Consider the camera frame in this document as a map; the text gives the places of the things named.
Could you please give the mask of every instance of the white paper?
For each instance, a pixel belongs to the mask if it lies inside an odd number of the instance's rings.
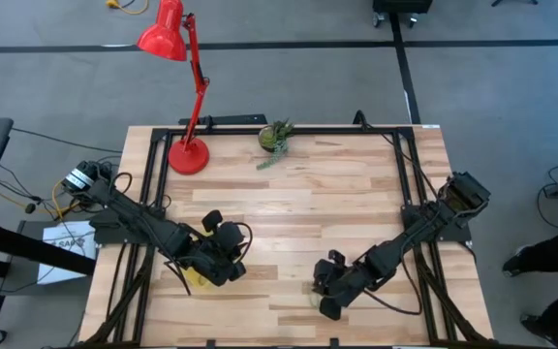
[[[71,235],[75,237],[77,243],[73,241]],[[70,250],[81,256],[84,253],[85,257],[96,259],[94,228],[89,225],[89,221],[66,222],[66,227],[64,227],[63,223],[60,223],[56,227],[45,228],[43,241],[65,250]],[[60,268],[54,269],[52,266],[40,264],[38,269],[38,284],[45,285],[83,276],[85,275],[82,273],[62,270]]]

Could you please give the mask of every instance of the potted plant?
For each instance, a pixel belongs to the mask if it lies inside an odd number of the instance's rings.
[[[292,136],[294,125],[288,120],[275,121],[268,125],[258,134],[258,142],[262,149],[272,153],[270,159],[257,166],[258,170],[267,169],[274,165],[288,152],[288,138]]]

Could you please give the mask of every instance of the shoe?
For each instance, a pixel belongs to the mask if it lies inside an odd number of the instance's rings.
[[[502,272],[504,276],[514,277],[524,272],[520,269],[520,254],[522,254],[522,251],[527,247],[529,246],[528,245],[520,246],[515,251],[515,254],[503,264]]]
[[[540,323],[539,316],[522,314],[520,316],[520,324],[530,333],[547,340],[550,344],[558,348],[558,333],[550,333],[545,330]]]

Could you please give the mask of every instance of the black floor stripe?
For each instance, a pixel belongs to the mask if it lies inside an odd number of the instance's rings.
[[[534,48],[558,47],[552,40],[459,40],[459,41],[407,41],[406,48]]]
[[[419,107],[417,107],[417,96],[415,95],[415,88],[413,87],[411,70],[408,67],[408,58],[406,57],[406,49],[404,48],[404,41],[402,40],[399,19],[397,18],[397,15],[393,14],[389,16],[389,20],[391,22],[391,29],[393,30],[393,42],[395,43],[395,52],[397,53],[397,63],[399,64],[399,72],[402,76],[404,93],[406,93],[408,113],[410,115],[411,123],[421,124]]]
[[[207,43],[201,50],[238,49],[294,49],[294,48],[392,48],[392,41],[310,41],[310,42],[256,42],[256,43]],[[85,45],[0,47],[0,53],[61,53],[61,52],[133,52],[135,45]]]

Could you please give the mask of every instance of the red desk lamp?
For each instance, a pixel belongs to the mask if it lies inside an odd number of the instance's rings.
[[[193,131],[198,124],[200,110],[202,109],[203,95],[210,84],[210,80],[203,77],[202,67],[200,66],[200,49],[195,31],[195,16],[193,14],[183,16],[183,12],[184,8],[180,0],[161,0],[159,12],[156,15],[156,24],[150,26],[141,34],[137,46],[146,52],[163,58],[185,61],[186,44],[180,36],[180,24],[189,32],[192,55],[191,67],[193,68],[195,90],[198,97],[186,135],[171,147],[169,161],[176,172],[183,175],[192,175],[201,171],[210,158],[206,144],[193,137]]]

